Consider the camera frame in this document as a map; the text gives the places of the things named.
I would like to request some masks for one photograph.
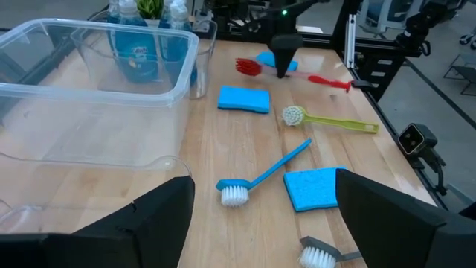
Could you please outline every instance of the brush bristles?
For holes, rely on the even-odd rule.
[[[305,268],[334,268],[335,258],[324,250],[306,247],[299,257],[299,263]]]
[[[229,186],[222,190],[222,205],[237,207],[245,205],[248,201],[248,189],[242,186]]]
[[[235,69],[242,74],[251,76],[261,74],[261,65],[250,59],[238,58],[235,62]]]
[[[289,106],[283,109],[283,120],[288,126],[296,126],[304,119],[304,113],[297,106]]]

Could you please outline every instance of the black camera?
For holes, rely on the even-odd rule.
[[[446,194],[446,188],[443,185],[443,169],[446,163],[434,150],[437,145],[437,137],[422,124],[411,123],[408,125],[402,134],[399,136],[399,146],[402,148],[403,153],[411,159],[422,158],[426,164],[438,174],[438,185],[435,186],[435,190],[439,191],[442,195]],[[418,168],[425,168],[420,163]]]
[[[437,145],[437,137],[422,124],[409,124],[399,136],[399,145],[407,156],[419,156],[425,148]]]

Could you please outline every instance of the white bristles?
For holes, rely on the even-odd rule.
[[[288,126],[296,126],[304,119],[304,112],[298,106],[289,106],[283,109],[283,120]]]
[[[222,205],[237,207],[248,201],[248,189],[242,186],[229,186],[222,190]]]
[[[299,257],[299,263],[305,268],[334,268],[335,258],[324,250],[306,247]]]

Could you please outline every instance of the clear plastic bin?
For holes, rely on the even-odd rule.
[[[188,166],[172,156],[142,168],[0,156],[0,170],[0,235],[70,234],[174,177],[191,176]]]
[[[188,51],[165,63],[156,46],[158,79],[136,83],[109,44],[118,32],[183,39]],[[185,31],[64,19],[14,28],[0,36],[0,153],[135,167],[177,156],[198,43]]]

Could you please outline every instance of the blue handle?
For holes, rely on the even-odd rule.
[[[260,182],[268,178],[271,174],[273,174],[278,168],[281,168],[285,163],[287,163],[289,160],[291,160],[293,157],[295,157],[297,154],[302,152],[306,147],[311,144],[311,139],[308,139],[305,141],[301,146],[298,148],[294,149],[292,152],[288,153],[286,156],[284,156],[278,163],[274,164],[270,169],[268,169],[265,173],[261,174],[261,176],[257,177],[251,184],[251,188],[255,187],[256,185],[259,185]]]

